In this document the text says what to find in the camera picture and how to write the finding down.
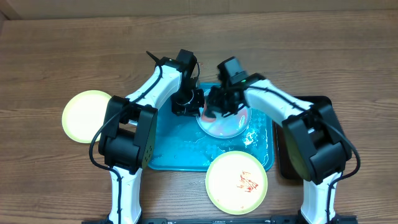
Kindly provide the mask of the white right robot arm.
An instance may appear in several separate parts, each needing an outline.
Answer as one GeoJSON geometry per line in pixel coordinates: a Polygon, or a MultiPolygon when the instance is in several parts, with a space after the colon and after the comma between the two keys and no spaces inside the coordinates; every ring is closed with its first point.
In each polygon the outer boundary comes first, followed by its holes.
{"type": "Polygon", "coordinates": [[[221,85],[211,88],[205,116],[220,113],[226,118],[247,106],[283,129],[290,163],[303,179],[304,198],[296,222],[357,223],[355,216],[341,216],[334,209],[337,183],[355,175],[361,159],[332,105],[300,100],[258,73],[248,75],[235,57],[217,68],[221,85]]]}

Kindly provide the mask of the pink sponge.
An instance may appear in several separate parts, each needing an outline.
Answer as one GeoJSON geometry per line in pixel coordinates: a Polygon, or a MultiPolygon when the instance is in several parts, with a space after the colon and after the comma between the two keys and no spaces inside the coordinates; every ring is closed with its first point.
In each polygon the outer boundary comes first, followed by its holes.
{"type": "Polygon", "coordinates": [[[216,115],[212,110],[207,108],[207,104],[204,104],[203,111],[201,113],[201,120],[204,122],[212,123],[216,120],[216,115]]]}

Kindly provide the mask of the yellow plate with red stain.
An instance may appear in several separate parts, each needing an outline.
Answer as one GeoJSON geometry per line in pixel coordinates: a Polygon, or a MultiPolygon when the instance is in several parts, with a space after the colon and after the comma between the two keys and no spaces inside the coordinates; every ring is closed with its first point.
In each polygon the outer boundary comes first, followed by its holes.
{"type": "Polygon", "coordinates": [[[62,114],[62,128],[72,140],[89,144],[103,125],[111,96],[103,91],[88,90],[74,96],[62,114]]]}

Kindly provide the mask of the light blue plate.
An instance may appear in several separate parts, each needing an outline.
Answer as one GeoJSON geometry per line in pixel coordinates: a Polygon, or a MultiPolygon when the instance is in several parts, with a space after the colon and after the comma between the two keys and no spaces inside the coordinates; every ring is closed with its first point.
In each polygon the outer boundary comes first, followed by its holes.
{"type": "Polygon", "coordinates": [[[218,112],[214,112],[216,118],[206,117],[205,110],[206,105],[200,108],[197,123],[206,134],[219,139],[229,139],[243,133],[248,128],[252,118],[252,111],[247,106],[241,108],[237,114],[232,114],[226,118],[218,112]]]}

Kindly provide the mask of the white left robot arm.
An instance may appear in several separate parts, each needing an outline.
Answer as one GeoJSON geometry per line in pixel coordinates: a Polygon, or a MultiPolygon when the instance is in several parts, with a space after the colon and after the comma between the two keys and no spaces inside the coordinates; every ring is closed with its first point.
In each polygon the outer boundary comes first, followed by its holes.
{"type": "Polygon", "coordinates": [[[154,152],[158,110],[170,100],[173,114],[196,117],[205,104],[192,76],[200,69],[193,52],[182,49],[175,59],[152,59],[152,76],[127,97],[111,97],[94,136],[104,157],[104,164],[95,166],[109,171],[112,181],[112,208],[103,223],[141,222],[141,177],[154,152]]]}

